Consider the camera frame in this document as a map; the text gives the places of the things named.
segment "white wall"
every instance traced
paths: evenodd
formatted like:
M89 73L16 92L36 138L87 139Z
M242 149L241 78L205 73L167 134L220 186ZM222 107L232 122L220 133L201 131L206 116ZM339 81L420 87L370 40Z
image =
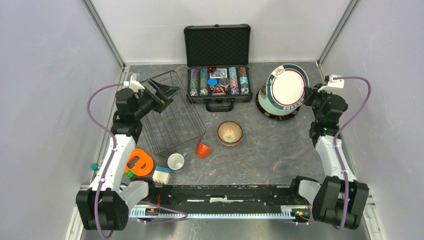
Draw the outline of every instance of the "white wall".
M250 61L316 60L349 0L93 0L127 63L186 63L189 25L249 24Z
M369 184L388 240L419 239L424 198L424 1L361 1L324 62L325 74L370 80L368 105L344 132L358 179ZM349 80L344 120L366 95Z
M2 1L0 239L61 240L103 132L86 114L120 68L80 0ZM112 90L93 115L105 122Z

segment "green toy block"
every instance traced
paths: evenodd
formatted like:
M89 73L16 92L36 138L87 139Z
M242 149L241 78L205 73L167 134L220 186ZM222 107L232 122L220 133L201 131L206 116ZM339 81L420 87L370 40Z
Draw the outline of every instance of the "green toy block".
M133 172L133 171L131 171L131 169L130 170L128 170L126 173L125 173L125 176L128 178L128 179L132 179L134 176L135 176L136 174Z

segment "ceramic bowl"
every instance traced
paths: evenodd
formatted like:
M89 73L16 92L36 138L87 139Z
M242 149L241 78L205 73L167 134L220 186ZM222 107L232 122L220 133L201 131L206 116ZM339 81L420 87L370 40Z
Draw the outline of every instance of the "ceramic bowl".
M242 127L235 121L221 123L216 131L218 140L225 146L235 146L242 140Z

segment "black wire rack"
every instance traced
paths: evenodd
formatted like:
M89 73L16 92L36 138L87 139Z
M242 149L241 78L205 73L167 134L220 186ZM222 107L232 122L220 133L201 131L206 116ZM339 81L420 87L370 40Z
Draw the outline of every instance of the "black wire rack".
M159 84L179 87L173 102L160 114L150 111L141 119L143 134L150 151L163 158L174 154L176 151L189 147L196 147L206 133L199 113L191 101L190 96L184 92L185 87L175 71L167 71L150 79ZM155 93L156 90L147 83L148 79L140 83Z

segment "metal corner post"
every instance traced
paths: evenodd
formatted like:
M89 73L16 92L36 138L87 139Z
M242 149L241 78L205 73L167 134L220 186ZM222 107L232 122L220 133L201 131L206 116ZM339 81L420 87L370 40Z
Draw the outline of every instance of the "metal corner post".
M343 12L343 15L340 18L340 21L338 21L337 26L335 27L333 33L331 34L331 37L328 40L327 45L325 45L324 50L322 51L321 55L319 56L317 60L318 66L321 66L326 60L327 56L329 55L331 49L333 48L334 44L339 38L340 33L342 32L343 28L345 27L346 23L351 17L352 12L355 10L359 1L360 0L350 0L349 4L347 5L346 9Z
M92 0L82 0L82 3L84 4L91 18L93 19L95 26L100 32L101 37L106 42L107 47L110 49L110 52L112 53L116 62L121 68L125 68L125 62L122 59L121 55L119 54L118 49L114 44L114 41L112 41L112 38L108 33L108 30L106 30L106 27L103 24L103 21L100 18L99 13L97 12L96 7L94 6Z

